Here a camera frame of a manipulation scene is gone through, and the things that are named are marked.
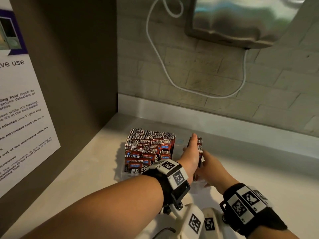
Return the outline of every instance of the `brown panel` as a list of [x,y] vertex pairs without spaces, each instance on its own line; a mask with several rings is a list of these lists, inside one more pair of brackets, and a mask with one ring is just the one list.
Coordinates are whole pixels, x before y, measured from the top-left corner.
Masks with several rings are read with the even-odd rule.
[[11,0],[61,148],[0,199],[0,236],[117,110],[116,0]]

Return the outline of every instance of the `black cable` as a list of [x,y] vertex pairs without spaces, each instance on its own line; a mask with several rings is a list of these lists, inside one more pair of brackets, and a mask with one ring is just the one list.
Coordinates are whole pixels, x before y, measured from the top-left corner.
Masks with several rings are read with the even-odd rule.
[[172,231],[173,233],[176,233],[176,230],[175,230],[174,228],[166,227],[166,228],[160,230],[152,239],[155,239],[156,237],[158,237],[159,234],[161,234],[163,231],[166,231],[166,230],[170,230],[170,231]]

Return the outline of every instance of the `brick wall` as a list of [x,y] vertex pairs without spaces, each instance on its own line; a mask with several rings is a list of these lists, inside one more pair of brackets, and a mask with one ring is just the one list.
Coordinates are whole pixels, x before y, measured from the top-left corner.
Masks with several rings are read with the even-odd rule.
[[[205,98],[170,84],[146,38],[152,2],[117,0],[119,93],[319,136],[319,0],[304,3],[273,47],[249,51],[247,83],[227,99]],[[187,37],[185,17],[170,17],[160,1],[149,25],[172,80],[206,94],[236,90],[243,49]]]

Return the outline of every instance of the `wrist-mounted device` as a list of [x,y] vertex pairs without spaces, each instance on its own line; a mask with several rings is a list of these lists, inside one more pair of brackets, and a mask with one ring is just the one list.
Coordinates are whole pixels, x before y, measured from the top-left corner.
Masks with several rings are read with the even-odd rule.
[[286,230],[287,226],[273,211],[272,204],[256,188],[242,183],[228,188],[220,207],[224,222],[246,238],[258,227]]
[[181,199],[189,191],[190,185],[185,169],[178,162],[162,159],[149,166],[143,175],[154,177],[160,183],[164,194],[163,207],[172,204],[177,209],[182,207]]

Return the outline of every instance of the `sign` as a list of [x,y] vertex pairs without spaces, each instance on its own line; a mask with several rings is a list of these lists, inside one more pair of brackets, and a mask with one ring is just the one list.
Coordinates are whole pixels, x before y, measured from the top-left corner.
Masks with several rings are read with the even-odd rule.
[[0,197],[60,148],[9,0],[0,0]]

